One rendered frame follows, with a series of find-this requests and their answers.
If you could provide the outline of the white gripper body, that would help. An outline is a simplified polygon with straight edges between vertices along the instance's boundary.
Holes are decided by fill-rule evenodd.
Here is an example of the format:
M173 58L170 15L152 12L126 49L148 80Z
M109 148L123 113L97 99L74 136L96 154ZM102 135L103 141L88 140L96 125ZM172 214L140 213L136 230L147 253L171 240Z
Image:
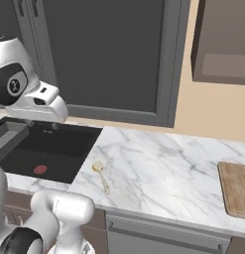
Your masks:
M7 112L14 118L57 123L64 123L68 116L67 107L59 95L51 102L37 97L26 97L22 105L15 103L8 106Z

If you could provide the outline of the black sink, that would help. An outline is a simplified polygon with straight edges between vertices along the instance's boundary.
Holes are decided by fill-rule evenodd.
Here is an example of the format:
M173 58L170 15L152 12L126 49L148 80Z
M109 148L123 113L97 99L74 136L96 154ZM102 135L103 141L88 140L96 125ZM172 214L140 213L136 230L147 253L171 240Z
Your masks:
M102 129L0 119L0 167L10 174L71 184Z

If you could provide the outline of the wooden cutting board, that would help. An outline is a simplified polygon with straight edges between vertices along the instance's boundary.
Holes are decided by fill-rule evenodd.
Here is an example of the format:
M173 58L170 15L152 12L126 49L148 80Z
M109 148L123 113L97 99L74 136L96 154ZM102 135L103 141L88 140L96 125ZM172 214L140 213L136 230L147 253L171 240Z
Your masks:
M245 165L217 164L226 213L245 219Z

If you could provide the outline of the grey framed window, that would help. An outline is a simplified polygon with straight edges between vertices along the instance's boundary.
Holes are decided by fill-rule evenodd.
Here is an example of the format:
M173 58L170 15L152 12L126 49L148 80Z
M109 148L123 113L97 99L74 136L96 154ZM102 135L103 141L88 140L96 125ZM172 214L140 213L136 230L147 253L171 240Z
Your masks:
M70 115L174 127L190 0L12 0L39 78Z

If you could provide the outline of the grey dishwasher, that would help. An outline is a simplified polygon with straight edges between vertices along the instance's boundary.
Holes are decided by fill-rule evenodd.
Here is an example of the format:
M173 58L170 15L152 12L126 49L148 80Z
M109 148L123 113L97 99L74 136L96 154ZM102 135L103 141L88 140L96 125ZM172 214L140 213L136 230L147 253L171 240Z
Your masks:
M230 237L116 212L106 212L109 254L225 254Z

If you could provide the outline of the brown wall cabinet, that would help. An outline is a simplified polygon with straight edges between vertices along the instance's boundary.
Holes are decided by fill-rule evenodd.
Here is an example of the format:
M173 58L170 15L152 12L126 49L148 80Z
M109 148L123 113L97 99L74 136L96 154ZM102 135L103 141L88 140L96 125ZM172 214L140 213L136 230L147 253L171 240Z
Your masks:
M245 85L245 0L199 0L193 81Z

